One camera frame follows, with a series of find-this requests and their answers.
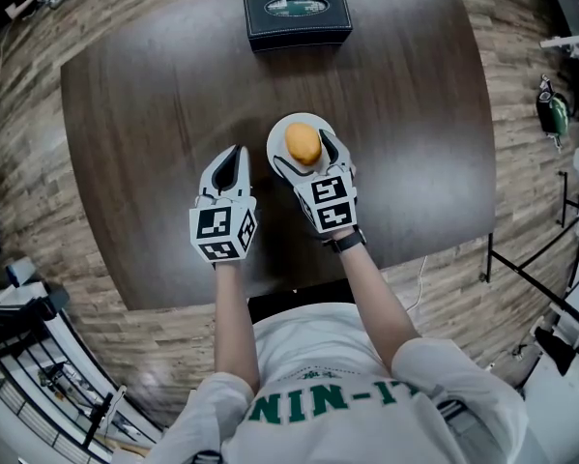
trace floor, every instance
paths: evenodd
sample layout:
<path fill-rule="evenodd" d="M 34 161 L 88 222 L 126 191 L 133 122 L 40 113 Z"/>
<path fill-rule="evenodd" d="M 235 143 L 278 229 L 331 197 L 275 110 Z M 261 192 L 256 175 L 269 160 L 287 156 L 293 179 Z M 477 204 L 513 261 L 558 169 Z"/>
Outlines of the floor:
<path fill-rule="evenodd" d="M 6 38 L 0 74 L 0 232 L 3 256 L 29 255 L 42 275 L 62 283 L 67 311 L 100 363 L 160 423 L 171 423 L 189 389 L 213 368 L 214 307 L 127 311 L 102 262 L 85 217 L 60 95 L 60 67 L 124 22 L 175 0 L 67 0 L 17 24 Z M 554 236 L 560 210 L 559 169 L 571 170 L 579 123 L 558 155 L 536 117 L 539 78 L 557 79 L 561 56 L 538 42 L 550 36 L 545 0 L 464 0 L 478 41 L 495 125 L 498 250 L 518 260 Z M 562 82 L 555 80 L 560 89 Z M 579 190 L 573 179 L 571 193 Z M 413 312 L 425 335 L 450 337 L 481 366 L 516 384 L 536 359 L 509 351 L 547 300 L 495 264 L 491 284 L 478 281 L 485 239 L 430 256 L 422 301 Z M 529 269 L 563 292 L 575 254 L 572 235 Z M 384 271 L 410 305 L 421 259 Z"/>

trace black tissue box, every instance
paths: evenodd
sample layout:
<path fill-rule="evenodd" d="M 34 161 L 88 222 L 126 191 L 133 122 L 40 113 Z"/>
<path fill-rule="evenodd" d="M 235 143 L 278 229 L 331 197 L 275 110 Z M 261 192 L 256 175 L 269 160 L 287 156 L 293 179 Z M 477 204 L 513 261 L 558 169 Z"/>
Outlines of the black tissue box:
<path fill-rule="evenodd" d="M 252 51 L 341 44 L 352 25 L 346 0 L 244 0 Z"/>

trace shirt sleeve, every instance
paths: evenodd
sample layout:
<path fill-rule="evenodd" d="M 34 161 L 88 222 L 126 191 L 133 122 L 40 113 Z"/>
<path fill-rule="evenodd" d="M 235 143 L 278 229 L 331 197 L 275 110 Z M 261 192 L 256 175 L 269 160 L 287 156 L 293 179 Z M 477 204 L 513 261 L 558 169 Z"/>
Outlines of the shirt sleeve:
<path fill-rule="evenodd" d="M 206 378 L 144 463 L 184 464 L 200 451 L 220 452 L 253 398 L 250 386 L 237 376 L 215 373 Z"/>
<path fill-rule="evenodd" d="M 438 401 L 460 400 L 489 430 L 508 462 L 519 453 L 528 426 L 521 396 L 480 369 L 451 340 L 415 338 L 396 352 L 391 374 Z"/>

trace white plate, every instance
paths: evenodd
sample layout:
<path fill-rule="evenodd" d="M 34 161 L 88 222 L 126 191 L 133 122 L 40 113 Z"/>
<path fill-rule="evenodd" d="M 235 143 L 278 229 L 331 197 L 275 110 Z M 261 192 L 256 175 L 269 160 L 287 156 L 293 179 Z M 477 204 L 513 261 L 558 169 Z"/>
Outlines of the white plate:
<path fill-rule="evenodd" d="M 289 154 L 289 151 L 287 151 L 287 145 L 285 144 L 285 131 L 289 124 L 293 124 L 294 122 L 302 122 L 303 124 L 309 124 L 312 126 L 317 131 L 317 135 L 319 135 L 319 141 L 321 141 L 321 135 L 319 134 L 320 129 L 324 129 L 327 132 L 336 135 L 330 124 L 321 117 L 317 117 L 312 113 L 292 113 L 291 115 L 283 117 L 276 122 L 276 125 L 272 130 L 270 130 L 270 134 L 268 135 L 268 162 L 274 169 L 274 172 L 280 175 L 280 172 L 274 164 L 275 156 L 286 159 L 301 172 L 309 172 L 310 170 L 315 170 L 319 173 L 325 172 L 330 165 L 330 156 L 328 155 L 326 148 L 323 146 L 321 147 L 321 158 L 314 165 L 302 165 Z"/>

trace black metal stand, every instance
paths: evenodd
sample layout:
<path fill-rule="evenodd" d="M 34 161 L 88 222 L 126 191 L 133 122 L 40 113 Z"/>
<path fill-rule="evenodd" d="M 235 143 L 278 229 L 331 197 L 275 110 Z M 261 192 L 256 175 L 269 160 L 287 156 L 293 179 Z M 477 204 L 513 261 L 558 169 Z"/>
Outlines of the black metal stand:
<path fill-rule="evenodd" d="M 486 273 L 480 274 L 480 281 L 489 283 L 491 281 L 491 266 L 493 263 L 493 258 L 497 259 L 511 270 L 513 270 L 516 274 L 521 276 L 524 280 L 530 282 L 536 289 L 542 292 L 545 296 L 547 296 L 552 302 L 554 302 L 562 311 L 568 313 L 572 318 L 574 318 L 577 322 L 579 322 L 579 311 L 571 306 L 566 299 L 572 292 L 574 288 L 579 285 L 579 281 L 577 284 L 570 289 L 563 298 L 558 296 L 555 292 L 550 290 L 547 286 L 543 285 L 541 282 L 536 280 L 533 276 L 527 274 L 524 271 L 528 265 L 533 263 L 539 256 L 541 256 L 545 251 L 547 251 L 552 245 L 554 245 L 557 241 L 559 241 L 571 228 L 573 228 L 577 222 L 579 221 L 579 216 L 568 226 L 565 228 L 566 223 L 566 207 L 571 206 L 573 208 L 577 208 L 579 210 L 579 203 L 571 201 L 568 199 L 568 174 L 566 172 L 558 172 L 560 177 L 564 178 L 564 198 L 563 198 L 563 205 L 562 205 L 562 217 L 558 220 L 558 224 L 562 227 L 563 231 L 560 232 L 555 238 L 553 238 L 549 243 L 543 246 L 539 251 L 537 251 L 534 255 L 530 258 L 525 260 L 521 265 L 515 265 L 511 261 L 507 260 L 500 254 L 499 252 L 493 250 L 493 234 L 489 234 L 488 240 L 488 250 L 487 250 L 487 258 L 486 258 Z"/>

